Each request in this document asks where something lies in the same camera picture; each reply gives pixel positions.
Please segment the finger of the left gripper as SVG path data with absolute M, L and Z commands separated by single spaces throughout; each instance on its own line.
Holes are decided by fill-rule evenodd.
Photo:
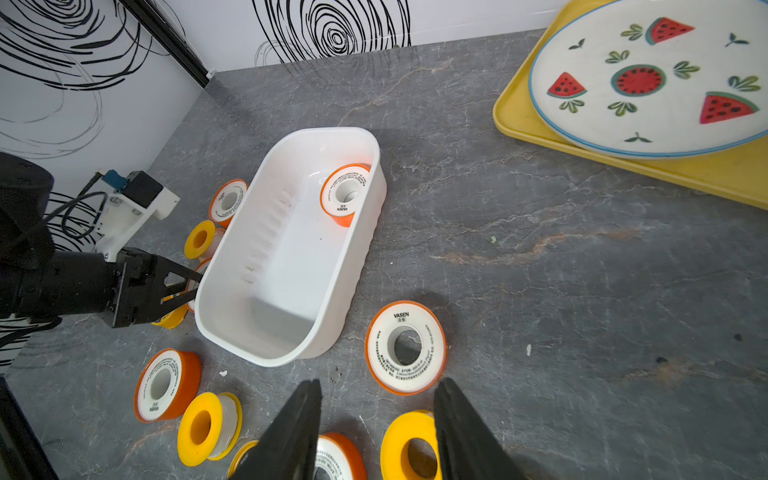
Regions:
M 168 284 L 168 279 L 180 278 L 184 282 L 202 280 L 202 274 L 192 268 L 179 264 L 160 255 L 153 256 L 154 274 L 163 283 Z
M 183 286 L 162 286 L 159 290 L 159 305 L 163 308 L 179 308 L 191 299 L 191 291 Z

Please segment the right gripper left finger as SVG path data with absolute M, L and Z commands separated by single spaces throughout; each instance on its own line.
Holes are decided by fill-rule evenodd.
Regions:
M 321 402 L 320 381 L 302 381 L 231 479 L 313 479 Z

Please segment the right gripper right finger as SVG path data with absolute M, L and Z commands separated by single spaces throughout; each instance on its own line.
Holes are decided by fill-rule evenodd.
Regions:
M 444 479 L 524 479 L 462 390 L 450 378 L 434 395 L 440 469 Z

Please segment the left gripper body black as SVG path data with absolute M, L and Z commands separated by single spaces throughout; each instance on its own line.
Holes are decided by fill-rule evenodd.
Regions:
M 121 250 L 114 264 L 117 281 L 115 296 L 107 311 L 107 324 L 125 328 L 160 320 L 174 310 L 166 297 L 166 278 L 172 273 L 172 262 L 142 250 Z

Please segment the white plastic storage box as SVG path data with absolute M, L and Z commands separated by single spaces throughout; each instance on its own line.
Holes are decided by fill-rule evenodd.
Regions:
M 295 131 L 266 154 L 195 298 L 200 333 L 262 367 L 329 350 L 345 324 L 387 194 L 375 136 L 363 128 Z M 370 168 L 350 227 L 320 206 L 325 180 Z

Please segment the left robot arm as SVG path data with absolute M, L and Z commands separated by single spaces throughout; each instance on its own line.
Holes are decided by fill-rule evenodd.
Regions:
M 107 253 L 55 248 L 50 223 L 65 219 L 83 193 L 51 212 L 54 184 L 42 167 L 1 156 L 1 316 L 58 325 L 65 315 L 99 314 L 111 328 L 148 324 L 196 297 L 202 273 L 165 257 L 124 247 Z

